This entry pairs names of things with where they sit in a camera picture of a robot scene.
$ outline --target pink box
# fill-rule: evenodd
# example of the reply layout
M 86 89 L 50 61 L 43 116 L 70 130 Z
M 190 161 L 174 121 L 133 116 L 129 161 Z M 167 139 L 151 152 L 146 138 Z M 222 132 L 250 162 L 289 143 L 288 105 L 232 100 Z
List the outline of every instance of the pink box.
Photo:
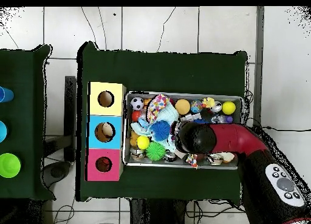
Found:
M 101 166 L 105 167 L 105 163 L 109 162 L 109 169 L 106 172 L 100 171 L 97 168 L 97 160 L 101 157 L 104 159 L 98 161 L 98 168 L 103 170 Z M 119 181 L 123 171 L 123 163 L 121 162 L 121 149 L 91 149 L 89 148 L 89 155 L 86 165 L 87 174 L 84 176 L 89 182 L 114 182 Z

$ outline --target green spiky ball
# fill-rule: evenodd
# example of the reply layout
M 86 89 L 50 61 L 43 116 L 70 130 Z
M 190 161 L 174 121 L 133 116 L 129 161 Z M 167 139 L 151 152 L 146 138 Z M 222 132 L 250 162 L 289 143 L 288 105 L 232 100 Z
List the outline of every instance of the green spiky ball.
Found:
M 152 161 L 159 161 L 165 155 L 165 148 L 157 142 L 151 142 L 146 149 L 146 155 Z

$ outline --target white tile floor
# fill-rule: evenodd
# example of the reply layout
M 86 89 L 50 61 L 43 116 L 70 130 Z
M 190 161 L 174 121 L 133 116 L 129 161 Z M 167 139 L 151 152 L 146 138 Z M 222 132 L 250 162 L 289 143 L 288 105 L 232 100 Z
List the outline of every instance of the white tile floor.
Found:
M 176 7 L 175 10 L 174 7 L 123 7 L 123 9 L 100 7 L 99 10 L 98 7 L 83 7 L 83 11 L 81 7 L 25 7 L 19 10 L 6 10 L 6 17 L 2 16 L 0 20 L 2 22 L 0 49 L 17 49 L 15 43 L 19 49 L 24 50 L 34 49 L 44 43 L 53 47 L 50 64 L 46 66 L 48 135 L 63 133 L 64 77 L 77 75 L 75 58 L 78 49 L 85 41 L 96 39 L 101 50 L 107 48 L 179 53 L 198 51 L 234 53 L 244 50 L 248 54 L 248 61 L 255 62 L 255 6 L 200 7 L 200 9 Z M 163 23 L 171 13 L 165 24 L 159 47 Z M 252 88 L 254 69 L 254 65 L 251 64 Z M 63 152 L 58 151 L 51 157 L 62 160 Z M 46 224 L 53 224 L 56 211 L 62 206 L 72 204 L 75 165 L 69 175 L 56 183 L 52 189 L 56 201 L 46 203 Z M 206 201 L 199 204 L 203 211 L 211 216 L 228 207 L 228 205 L 211 205 Z M 129 205 L 126 199 L 92 199 L 84 203 L 74 202 L 73 207 L 75 215 L 68 224 L 129 224 Z M 193 216 L 193 202 L 189 203 L 188 210 L 192 211 L 189 215 Z M 70 208 L 65 207 L 57 215 L 57 220 L 65 220 L 69 214 Z M 185 217 L 185 221 L 186 224 L 194 224 L 193 219 L 188 217 Z M 232 209 L 215 218 L 203 218 L 200 224 L 249 224 L 249 222 L 244 213 Z

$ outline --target dark green cloth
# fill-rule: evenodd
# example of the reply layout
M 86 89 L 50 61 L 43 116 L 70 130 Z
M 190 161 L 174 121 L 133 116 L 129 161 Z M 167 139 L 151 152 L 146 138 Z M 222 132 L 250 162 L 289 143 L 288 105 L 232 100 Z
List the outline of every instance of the dark green cloth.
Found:
M 82 93 L 81 164 L 77 197 L 232 199 L 239 201 L 238 171 L 125 166 L 119 182 L 84 181 L 87 83 L 122 83 L 127 90 L 244 96 L 247 54 L 99 51 L 85 43 L 78 52 L 78 95 Z
M 8 129 L 0 154 L 13 153 L 21 161 L 14 178 L 0 176 L 1 198 L 54 199 L 40 180 L 44 127 L 44 60 L 50 46 L 32 51 L 0 50 L 0 86 L 11 89 L 14 99 L 0 103 L 0 120 Z

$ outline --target metal tray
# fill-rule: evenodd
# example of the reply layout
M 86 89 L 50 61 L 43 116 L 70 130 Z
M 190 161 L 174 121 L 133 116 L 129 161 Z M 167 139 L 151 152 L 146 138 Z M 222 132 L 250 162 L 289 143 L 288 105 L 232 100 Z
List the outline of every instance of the metal tray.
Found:
M 237 96 L 226 96 L 226 95 L 201 95 L 201 94 L 189 94 L 189 93 L 166 93 L 166 92 L 138 92 L 138 91 L 129 91 L 125 95 L 124 100 L 124 120 L 123 120 L 123 148 L 122 148 L 122 160 L 123 163 L 129 166 L 149 166 L 149 167 L 171 167 L 171 168 L 192 168 L 191 165 L 185 163 L 181 159 L 177 158 L 174 162 L 168 162 L 165 160 L 160 161 L 151 161 L 148 157 L 145 157 L 141 161 L 135 161 L 132 159 L 130 155 L 130 148 L 131 145 L 129 143 L 129 139 L 131 136 L 131 100 L 134 97 L 141 97 L 143 99 L 153 98 L 158 94 L 164 94 L 168 97 L 172 98 L 174 101 L 178 99 L 184 98 L 187 99 L 189 102 L 193 100 L 201 100 L 206 97 L 214 98 L 215 101 L 220 101 L 221 103 L 225 101 L 232 101 L 236 105 L 236 110 L 232 114 L 233 123 L 241 123 L 242 121 L 242 114 L 244 112 L 244 100 L 242 97 Z M 221 165 L 212 166 L 209 162 L 204 161 L 199 163 L 198 169 L 237 169 L 238 158 L 235 157 L 230 163 L 222 163 Z

